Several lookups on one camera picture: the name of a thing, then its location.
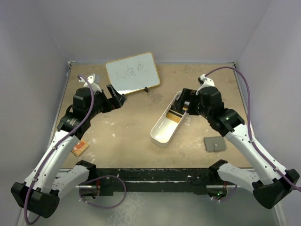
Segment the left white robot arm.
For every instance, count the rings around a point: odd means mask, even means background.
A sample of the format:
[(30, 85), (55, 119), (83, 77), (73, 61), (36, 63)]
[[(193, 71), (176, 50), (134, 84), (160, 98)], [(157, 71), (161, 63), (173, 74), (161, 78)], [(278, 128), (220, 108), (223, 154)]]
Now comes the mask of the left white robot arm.
[(50, 217), (60, 200), (75, 186), (96, 181), (96, 166), (86, 161), (77, 163), (73, 169), (57, 177), (62, 164), (71, 150), (79, 143), (91, 126), (91, 120), (99, 113), (119, 109), (126, 101), (112, 85), (107, 85), (111, 98), (103, 90), (83, 87), (73, 96), (64, 117), (60, 120), (48, 150), (33, 172), (22, 183), (15, 182), (11, 193), (24, 213), (31, 212), (43, 218)]

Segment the grey card holder wallet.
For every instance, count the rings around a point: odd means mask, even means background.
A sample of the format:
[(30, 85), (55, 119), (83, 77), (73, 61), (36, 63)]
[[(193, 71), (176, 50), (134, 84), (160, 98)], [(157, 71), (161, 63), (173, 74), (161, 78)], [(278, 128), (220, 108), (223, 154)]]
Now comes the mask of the grey card holder wallet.
[(223, 137), (205, 137), (204, 143), (206, 151), (208, 152), (219, 152), (226, 150), (226, 143)]

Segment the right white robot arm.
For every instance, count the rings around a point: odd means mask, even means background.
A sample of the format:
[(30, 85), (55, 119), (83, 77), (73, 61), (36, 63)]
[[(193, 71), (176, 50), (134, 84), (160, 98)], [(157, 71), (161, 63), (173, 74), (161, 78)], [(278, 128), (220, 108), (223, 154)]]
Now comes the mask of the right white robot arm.
[(272, 209), (294, 190), (299, 173), (295, 169), (286, 169), (251, 137), (242, 117), (224, 106), (216, 87), (183, 89), (171, 109), (177, 113), (203, 116), (210, 127), (231, 142), (254, 169), (251, 173), (220, 160), (210, 167), (209, 179), (212, 183), (227, 181), (236, 184), (251, 192), (257, 202), (267, 209)]

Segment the gold black striped card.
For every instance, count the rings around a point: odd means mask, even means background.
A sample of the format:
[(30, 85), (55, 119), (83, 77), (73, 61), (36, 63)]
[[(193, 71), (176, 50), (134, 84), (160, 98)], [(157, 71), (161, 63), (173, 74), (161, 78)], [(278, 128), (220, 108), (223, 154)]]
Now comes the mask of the gold black striped card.
[(181, 121), (182, 117), (183, 117), (182, 114), (179, 114), (177, 112), (172, 112), (172, 111), (169, 111), (166, 115), (167, 119), (170, 119), (176, 123), (179, 123)]

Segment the white oblong plastic tray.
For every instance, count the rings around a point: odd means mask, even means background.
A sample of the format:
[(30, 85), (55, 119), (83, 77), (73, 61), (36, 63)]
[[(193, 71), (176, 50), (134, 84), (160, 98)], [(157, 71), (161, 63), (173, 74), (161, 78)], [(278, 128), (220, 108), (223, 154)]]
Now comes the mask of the white oblong plastic tray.
[(182, 91), (178, 91), (168, 107), (165, 109), (157, 123), (154, 125), (152, 130), (150, 131), (151, 141), (160, 147), (166, 147), (174, 134), (176, 133), (177, 129), (179, 128), (180, 124), (183, 122), (186, 112), (179, 113), (182, 114), (183, 117), (179, 123), (176, 123), (170, 119), (166, 118), (166, 115), (169, 111), (175, 112), (172, 110), (173, 103), (179, 99)]

